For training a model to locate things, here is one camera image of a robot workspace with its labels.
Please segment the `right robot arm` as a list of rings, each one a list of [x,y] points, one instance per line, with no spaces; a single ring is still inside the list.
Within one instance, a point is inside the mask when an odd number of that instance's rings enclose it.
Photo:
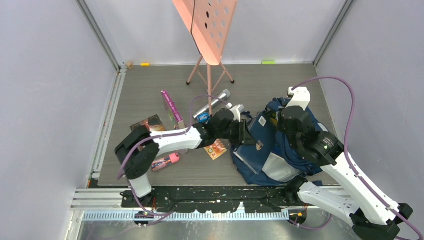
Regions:
[[[317,206],[346,222],[362,240],[397,238],[399,224],[408,220],[413,209],[393,201],[373,183],[364,183],[367,176],[335,135],[316,129],[311,115],[300,106],[281,109],[277,129],[286,135],[291,149],[329,174],[350,196],[343,198],[296,176],[285,188],[288,203]]]

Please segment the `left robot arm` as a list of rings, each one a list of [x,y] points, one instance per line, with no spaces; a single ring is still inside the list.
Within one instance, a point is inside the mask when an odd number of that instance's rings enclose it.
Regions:
[[[148,207],[154,197],[147,172],[157,156],[201,149],[216,140],[228,140],[237,147],[257,143],[236,107],[222,108],[208,122],[198,122],[184,129],[153,131],[140,126],[115,147],[115,156],[121,164],[118,177],[126,176],[135,202]]]

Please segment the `navy blue student backpack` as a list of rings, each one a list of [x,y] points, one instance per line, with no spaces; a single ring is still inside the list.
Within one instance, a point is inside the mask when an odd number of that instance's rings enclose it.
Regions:
[[[291,148],[287,135],[276,129],[276,113],[289,103],[273,98],[265,110],[248,121],[256,145],[231,145],[231,158],[248,185],[278,186],[296,176],[314,176],[322,172],[317,165],[301,158]]]

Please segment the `purple Treehouse book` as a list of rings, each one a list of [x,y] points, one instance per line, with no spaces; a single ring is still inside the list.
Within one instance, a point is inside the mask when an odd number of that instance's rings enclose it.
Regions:
[[[162,90],[161,96],[164,102],[164,108],[168,114],[169,119],[172,122],[173,128],[175,130],[185,129],[186,125],[184,123],[184,120],[169,93],[166,90]]]

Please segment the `Three Days to See book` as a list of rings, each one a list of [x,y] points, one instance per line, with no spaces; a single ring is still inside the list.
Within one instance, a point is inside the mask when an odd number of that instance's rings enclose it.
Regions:
[[[141,126],[146,126],[150,131],[155,131],[155,132],[166,131],[165,126],[163,125],[160,117],[157,114],[131,125],[130,129],[134,131],[135,129]]]

